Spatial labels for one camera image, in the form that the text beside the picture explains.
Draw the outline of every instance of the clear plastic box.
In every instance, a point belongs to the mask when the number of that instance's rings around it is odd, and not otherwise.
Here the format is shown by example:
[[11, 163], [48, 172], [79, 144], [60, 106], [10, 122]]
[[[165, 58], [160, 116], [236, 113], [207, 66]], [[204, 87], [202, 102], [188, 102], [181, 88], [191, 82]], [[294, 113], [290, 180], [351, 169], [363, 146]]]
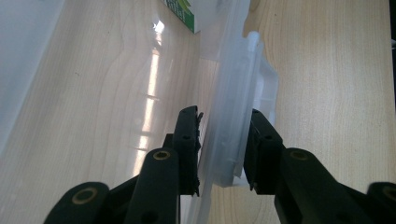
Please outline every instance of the clear plastic box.
[[218, 1], [222, 11], [201, 31], [201, 57], [219, 63], [198, 175], [201, 197], [182, 197], [182, 223], [206, 223], [212, 185], [247, 185], [243, 172], [252, 108], [272, 124], [278, 78], [262, 57], [260, 35], [243, 37], [249, 1]]

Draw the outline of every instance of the black plastic part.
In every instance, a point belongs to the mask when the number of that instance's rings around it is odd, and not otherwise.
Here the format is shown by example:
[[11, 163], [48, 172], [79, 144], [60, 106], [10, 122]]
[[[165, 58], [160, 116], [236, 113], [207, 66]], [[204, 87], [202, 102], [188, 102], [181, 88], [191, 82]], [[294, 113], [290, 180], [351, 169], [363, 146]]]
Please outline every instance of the black plastic part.
[[143, 163], [124, 223], [179, 223], [178, 155], [151, 150]]
[[112, 224], [122, 223], [128, 210], [129, 202], [139, 175], [112, 189], [106, 201], [106, 216]]
[[282, 224], [302, 223], [303, 216], [300, 209], [282, 178], [278, 182], [274, 204]]
[[163, 147], [173, 148], [173, 134], [167, 133], [165, 136], [165, 140], [163, 140]]
[[283, 150], [280, 172], [301, 211], [302, 223], [374, 223], [312, 153]]
[[66, 192], [52, 208], [44, 223], [103, 223], [100, 214], [108, 196], [108, 186], [88, 182], [75, 186]]
[[392, 39], [396, 39], [396, 1], [389, 0], [390, 11], [390, 34]]
[[[386, 184], [388, 186], [390, 183], [372, 184], [369, 188], [369, 191], [371, 191], [370, 194], [383, 194], [382, 188], [376, 188], [378, 187], [378, 184]], [[367, 214], [367, 216], [369, 216], [374, 223], [396, 223], [396, 211], [389, 211], [387, 208], [384, 208], [383, 204], [373, 199], [372, 195], [363, 194], [345, 185], [342, 186], [349, 196], [355, 201], [355, 203], [361, 207], [364, 213]]]
[[368, 198], [375, 202], [377, 214], [383, 223], [396, 223], [396, 185], [389, 182], [378, 182], [370, 185]]
[[283, 140], [275, 128], [258, 110], [253, 109], [244, 168], [250, 189], [257, 194], [275, 194], [279, 179], [279, 160]]
[[175, 132], [172, 137], [172, 149], [179, 156], [180, 194], [199, 196], [198, 179], [198, 151], [199, 123], [202, 113], [197, 115], [197, 106], [190, 106], [180, 111], [177, 118]]

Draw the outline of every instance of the wooden table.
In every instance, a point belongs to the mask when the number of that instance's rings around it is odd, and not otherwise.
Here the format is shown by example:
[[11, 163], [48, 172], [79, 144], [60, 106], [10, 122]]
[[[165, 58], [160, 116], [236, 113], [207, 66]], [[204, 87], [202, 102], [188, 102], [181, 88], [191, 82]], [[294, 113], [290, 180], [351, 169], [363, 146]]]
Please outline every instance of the wooden table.
[[[396, 182], [388, 1], [253, 0], [245, 30], [278, 72], [285, 146], [361, 191]], [[207, 111], [215, 69], [161, 1], [66, 1], [0, 158], [0, 222], [40, 223], [75, 185], [138, 174], [178, 110]], [[277, 223], [273, 199], [214, 187], [209, 223]]]

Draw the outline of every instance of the brass screw hole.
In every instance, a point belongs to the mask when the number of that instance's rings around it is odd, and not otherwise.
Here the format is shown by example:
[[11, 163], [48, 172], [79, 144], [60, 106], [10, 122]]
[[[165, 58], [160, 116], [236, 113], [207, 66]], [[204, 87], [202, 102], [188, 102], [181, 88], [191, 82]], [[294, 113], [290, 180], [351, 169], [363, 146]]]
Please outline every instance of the brass screw hole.
[[171, 157], [171, 154], [168, 151], [159, 151], [154, 153], [153, 157], [157, 161], [163, 161]]
[[73, 198], [72, 202], [74, 204], [84, 204], [92, 201], [98, 193], [98, 190], [95, 188], [85, 188], [77, 192]]

